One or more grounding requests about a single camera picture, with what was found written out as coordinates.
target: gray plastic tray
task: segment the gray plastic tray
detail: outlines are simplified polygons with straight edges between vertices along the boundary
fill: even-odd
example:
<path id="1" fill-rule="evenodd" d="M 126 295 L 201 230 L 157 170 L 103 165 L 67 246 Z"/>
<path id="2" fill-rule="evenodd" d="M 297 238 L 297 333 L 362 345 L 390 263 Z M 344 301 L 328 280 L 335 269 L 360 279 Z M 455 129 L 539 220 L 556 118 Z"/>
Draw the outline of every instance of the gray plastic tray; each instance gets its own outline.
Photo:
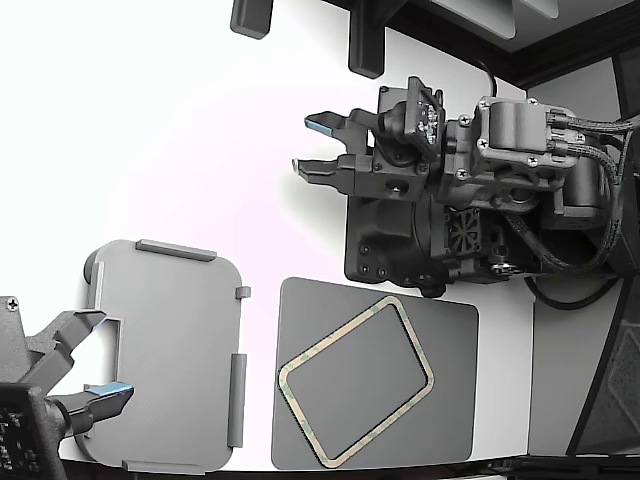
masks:
<path id="1" fill-rule="evenodd" d="M 283 283 L 272 439 L 276 468 L 324 470 L 326 466 L 285 400 L 279 378 L 282 368 L 386 297 L 384 292 L 300 278 Z M 339 469 L 463 462 L 471 454 L 477 310 L 471 305 L 392 297 L 406 311 L 428 359 L 433 387 Z M 381 425 L 426 382 L 425 369 L 392 306 L 370 316 L 287 377 L 306 417 L 304 429 L 313 431 L 330 459 Z"/>
<path id="2" fill-rule="evenodd" d="M 234 265 L 214 252 L 115 241 L 87 261 L 89 305 L 119 320 L 115 379 L 135 394 L 117 418 L 76 437 L 129 471 L 204 474 L 242 446 L 245 357 Z"/>

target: rectangular rubber gasket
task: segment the rectangular rubber gasket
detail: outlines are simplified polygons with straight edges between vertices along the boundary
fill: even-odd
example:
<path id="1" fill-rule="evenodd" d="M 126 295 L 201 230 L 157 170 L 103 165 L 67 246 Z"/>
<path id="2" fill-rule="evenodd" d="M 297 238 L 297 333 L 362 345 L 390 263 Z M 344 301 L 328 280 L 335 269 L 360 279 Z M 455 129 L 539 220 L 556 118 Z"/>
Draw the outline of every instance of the rectangular rubber gasket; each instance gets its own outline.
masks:
<path id="1" fill-rule="evenodd" d="M 422 367 L 426 377 L 427 383 L 424 387 L 422 387 L 418 392 L 413 395 L 409 400 L 403 403 L 400 407 L 398 407 L 393 413 L 391 413 L 387 418 L 385 418 L 382 422 L 376 425 L 371 431 L 365 434 L 362 438 L 357 440 L 353 445 L 347 448 L 344 452 L 342 452 L 336 458 L 329 458 L 324 451 L 324 448 L 320 444 L 318 438 L 316 437 L 313 428 L 309 425 L 309 422 L 302 411 L 298 401 L 296 400 L 293 391 L 291 390 L 289 384 L 287 383 L 287 377 L 289 374 L 294 371 L 296 368 L 304 365 L 306 362 L 311 360 L 313 357 L 318 355 L 320 352 L 325 350 L 327 347 L 331 346 L 338 340 L 340 340 L 345 335 L 351 333 L 357 327 L 362 325 L 364 322 L 373 317 L 376 313 L 381 311 L 385 307 L 393 307 L 398 314 L 398 317 L 401 320 L 402 326 L 409 338 L 409 343 L 413 348 L 413 351 L 420 362 L 420 366 Z M 318 457 L 318 460 L 322 465 L 327 468 L 337 468 L 346 462 L 349 458 L 353 457 L 356 453 L 362 450 L 367 444 L 369 444 L 374 438 L 380 435 L 383 431 L 389 428 L 396 420 L 402 417 L 405 413 L 407 413 L 412 407 L 418 404 L 420 400 L 426 397 L 429 392 L 433 389 L 434 385 L 434 376 L 433 371 L 431 370 L 431 366 L 429 365 L 429 360 L 427 359 L 422 346 L 420 345 L 420 341 L 413 330 L 413 326 L 411 325 L 411 321 L 409 320 L 409 316 L 407 315 L 402 302 L 394 296 L 384 297 L 382 300 L 376 302 L 371 307 L 364 310 L 362 313 L 357 315 L 352 320 L 345 323 L 342 327 L 340 327 L 335 332 L 327 335 L 322 340 L 320 340 L 315 345 L 308 348 L 306 351 L 298 355 L 296 358 L 291 360 L 289 363 L 284 365 L 280 370 L 278 375 L 278 384 L 280 387 L 280 391 L 282 392 L 285 401 L 291 408 L 298 425 L 300 426 L 302 432 L 307 438 L 311 448 L 314 453 Z"/>

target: black frame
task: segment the black frame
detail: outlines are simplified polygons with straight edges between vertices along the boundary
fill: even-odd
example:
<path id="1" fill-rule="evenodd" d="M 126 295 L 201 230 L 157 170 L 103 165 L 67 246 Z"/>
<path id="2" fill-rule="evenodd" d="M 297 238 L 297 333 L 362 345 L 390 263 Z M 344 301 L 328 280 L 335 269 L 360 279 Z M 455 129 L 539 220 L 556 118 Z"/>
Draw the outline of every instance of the black frame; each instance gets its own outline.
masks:
<path id="1" fill-rule="evenodd" d="M 66 461 L 65 470 L 68 480 L 129 480 L 136 474 L 120 468 L 105 467 L 98 464 Z M 589 458 L 589 457 L 515 457 L 496 460 L 466 462 L 431 467 L 403 468 L 393 470 L 366 470 L 343 472 L 339 478 L 348 478 L 353 474 L 360 480 L 400 480 L 402 478 L 460 478 L 472 475 L 502 475 L 512 479 L 548 478 L 565 480 L 607 479 L 629 480 L 640 475 L 640 458 Z M 201 478 L 239 478 L 239 479 L 317 479 L 326 476 L 326 472 L 215 472 Z M 163 480 L 166 475 L 145 474 L 144 478 Z"/>
<path id="2" fill-rule="evenodd" d="M 640 63 L 640 48 L 620 52 L 612 58 L 622 118 L 630 118 L 640 114 L 640 99 L 635 98 L 635 101 L 632 101 L 631 98 L 634 94 L 638 95 L 638 88 L 635 87 L 635 90 L 630 88 L 631 83 L 637 84 L 640 81 L 640 68 L 637 67 L 637 64 L 629 65 L 630 54 Z"/>
<path id="3" fill-rule="evenodd" d="M 631 2 L 514 53 L 407 0 L 324 0 L 351 12 L 349 68 L 369 78 L 384 73 L 384 28 L 397 30 L 499 78 L 529 89 L 640 45 L 640 2 Z M 235 0 L 232 30 L 262 38 L 273 0 Z"/>

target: robotic arm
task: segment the robotic arm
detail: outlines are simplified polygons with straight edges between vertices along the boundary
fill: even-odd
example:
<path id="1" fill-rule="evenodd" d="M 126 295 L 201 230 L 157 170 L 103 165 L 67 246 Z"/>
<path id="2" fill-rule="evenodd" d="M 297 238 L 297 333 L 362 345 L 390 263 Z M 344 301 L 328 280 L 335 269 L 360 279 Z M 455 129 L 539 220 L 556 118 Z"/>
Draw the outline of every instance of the robotic arm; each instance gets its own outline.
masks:
<path id="1" fill-rule="evenodd" d="M 122 413 L 134 389 L 121 382 L 47 396 L 73 367 L 73 350 L 106 319 L 98 310 L 63 312 L 25 337 L 17 299 L 0 297 L 0 478 L 65 480 L 62 439 Z"/>
<path id="2" fill-rule="evenodd" d="M 627 159 L 640 118 L 592 122 L 535 99 L 485 97 L 473 118 L 445 119 L 442 91 L 410 77 L 407 89 L 381 87 L 377 114 L 305 120 L 346 146 L 294 170 L 349 197 L 347 278 L 439 297 L 456 281 L 525 277 L 543 301 L 572 309 L 640 271 Z M 610 279 L 587 303 L 554 302 L 533 281 L 587 274 Z"/>

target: white backdrop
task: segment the white backdrop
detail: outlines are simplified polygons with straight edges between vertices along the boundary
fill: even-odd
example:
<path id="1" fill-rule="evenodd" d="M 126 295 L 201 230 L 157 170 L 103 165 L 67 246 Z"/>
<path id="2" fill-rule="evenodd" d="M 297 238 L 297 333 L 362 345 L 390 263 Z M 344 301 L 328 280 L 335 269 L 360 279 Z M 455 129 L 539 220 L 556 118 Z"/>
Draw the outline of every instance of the white backdrop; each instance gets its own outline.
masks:
<path id="1" fill-rule="evenodd" d="M 291 169 L 291 158 L 332 159 L 340 144 L 305 129 L 303 118 L 375 111 L 379 86 L 406 86 L 409 75 L 442 88 L 455 118 L 472 113 L 489 85 L 483 72 L 393 31 L 384 76 L 349 72 L 348 13 L 320 0 L 276 0 L 261 41 L 231 32 L 231 6 L 0 3 L 0 294 L 20 299 L 29 335 L 86 305 L 84 261 L 111 240 L 229 258 L 253 297 L 243 302 L 240 341 L 249 356 L 245 446 L 225 468 L 271 470 L 280 284 L 290 276 L 350 283 L 345 197 Z M 499 83 L 501 96 L 524 97 Z M 531 295 L 510 282 L 456 285 L 445 298 L 480 312 L 472 458 L 526 453 Z M 54 393 L 110 381 L 109 327 L 74 357 Z M 62 454 L 82 458 L 68 440 Z"/>

